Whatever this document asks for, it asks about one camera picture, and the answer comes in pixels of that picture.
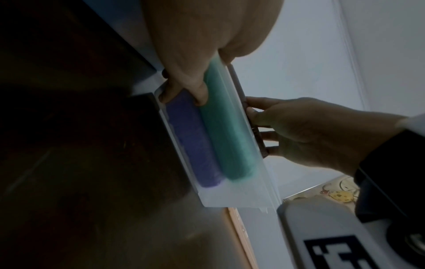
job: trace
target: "teal towel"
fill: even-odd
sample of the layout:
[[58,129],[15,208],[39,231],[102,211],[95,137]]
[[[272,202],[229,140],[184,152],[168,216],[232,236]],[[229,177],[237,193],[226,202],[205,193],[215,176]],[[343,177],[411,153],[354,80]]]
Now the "teal towel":
[[200,111],[222,171],[228,179],[248,179],[257,171],[258,150],[232,79],[219,57],[211,61],[204,81],[209,97]]

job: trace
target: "purple roll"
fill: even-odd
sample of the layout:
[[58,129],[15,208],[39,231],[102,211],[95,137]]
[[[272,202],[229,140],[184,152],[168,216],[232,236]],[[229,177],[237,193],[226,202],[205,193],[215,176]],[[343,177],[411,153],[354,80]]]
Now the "purple roll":
[[198,183],[202,187],[219,185],[225,177],[193,97],[184,90],[167,103],[166,110]]

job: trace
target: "person's left hand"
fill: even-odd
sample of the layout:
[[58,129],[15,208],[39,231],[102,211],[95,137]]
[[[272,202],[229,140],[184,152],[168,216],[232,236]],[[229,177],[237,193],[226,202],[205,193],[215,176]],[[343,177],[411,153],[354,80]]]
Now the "person's left hand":
[[186,88],[197,105],[208,100],[203,81],[218,51],[227,65],[253,52],[269,34],[283,0],[142,0],[145,21],[170,78],[163,103]]

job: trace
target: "hand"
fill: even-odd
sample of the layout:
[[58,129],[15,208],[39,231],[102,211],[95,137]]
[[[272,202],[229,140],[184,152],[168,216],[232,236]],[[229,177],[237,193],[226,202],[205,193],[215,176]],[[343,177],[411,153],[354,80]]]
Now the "hand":
[[147,28],[170,78],[163,103],[186,88],[197,105],[208,100],[204,73],[219,53],[228,65],[267,37],[283,0],[142,0]]
[[[273,128],[264,140],[278,141],[270,155],[297,164],[332,168],[353,176],[360,162],[402,129],[403,116],[349,109],[313,98],[279,100],[247,97],[253,124]],[[262,109],[257,112],[252,107]]]

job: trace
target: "metal surface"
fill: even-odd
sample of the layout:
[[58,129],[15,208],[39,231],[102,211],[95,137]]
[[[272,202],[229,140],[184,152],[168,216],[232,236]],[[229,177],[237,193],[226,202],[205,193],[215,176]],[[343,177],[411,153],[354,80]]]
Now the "metal surface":
[[0,76],[2,268],[249,268],[154,103],[126,101],[148,64],[67,1],[2,5],[31,21],[0,46],[14,56]]

